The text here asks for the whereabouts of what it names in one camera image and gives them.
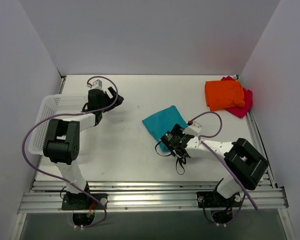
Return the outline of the teal t shirt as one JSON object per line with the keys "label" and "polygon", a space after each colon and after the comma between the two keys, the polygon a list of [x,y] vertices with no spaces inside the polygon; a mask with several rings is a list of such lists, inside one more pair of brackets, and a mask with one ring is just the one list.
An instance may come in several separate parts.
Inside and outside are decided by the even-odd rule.
{"label": "teal t shirt", "polygon": [[142,120],[142,123],[157,143],[160,141],[160,138],[167,131],[171,131],[176,124],[179,124],[184,129],[187,127],[186,121],[175,105],[171,105],[168,108],[146,117]]}

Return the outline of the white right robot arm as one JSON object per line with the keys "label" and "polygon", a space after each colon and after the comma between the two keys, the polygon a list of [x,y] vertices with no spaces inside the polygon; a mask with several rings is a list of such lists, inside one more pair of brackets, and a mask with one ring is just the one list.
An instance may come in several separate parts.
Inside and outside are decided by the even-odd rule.
{"label": "white right robot arm", "polygon": [[171,155],[180,160],[188,158],[216,159],[229,172],[212,193],[213,203],[224,206],[237,192],[256,189],[269,162],[246,139],[238,138],[234,142],[207,140],[199,135],[202,125],[194,121],[187,128],[175,124],[167,131],[160,142]]}

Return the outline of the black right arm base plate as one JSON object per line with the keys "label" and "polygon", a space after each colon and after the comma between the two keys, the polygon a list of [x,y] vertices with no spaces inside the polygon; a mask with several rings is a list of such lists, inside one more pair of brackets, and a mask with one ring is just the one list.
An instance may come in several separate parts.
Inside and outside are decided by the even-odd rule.
{"label": "black right arm base plate", "polygon": [[198,191],[196,197],[199,208],[236,208],[242,203],[239,192],[230,198],[224,198],[216,191]]}

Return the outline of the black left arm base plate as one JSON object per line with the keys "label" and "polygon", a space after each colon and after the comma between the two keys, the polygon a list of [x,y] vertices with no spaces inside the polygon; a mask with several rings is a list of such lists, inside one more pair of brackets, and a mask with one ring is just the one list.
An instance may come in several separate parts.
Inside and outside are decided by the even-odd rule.
{"label": "black left arm base plate", "polygon": [[63,211],[102,210],[103,207],[107,207],[108,195],[106,193],[92,193],[91,195],[100,203],[83,193],[66,192],[63,195],[61,209]]}

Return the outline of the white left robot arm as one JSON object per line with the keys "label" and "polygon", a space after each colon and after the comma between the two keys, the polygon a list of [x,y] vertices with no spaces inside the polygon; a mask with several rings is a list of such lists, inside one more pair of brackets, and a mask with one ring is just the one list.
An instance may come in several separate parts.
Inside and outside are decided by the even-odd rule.
{"label": "white left robot arm", "polygon": [[90,89],[83,114],[70,118],[53,118],[49,121],[43,155],[59,169],[66,183],[66,194],[73,197],[73,204],[80,210],[90,206],[89,186],[83,178],[77,161],[80,153],[80,133],[97,126],[103,113],[121,105],[124,98],[113,87],[104,91],[100,87]]}

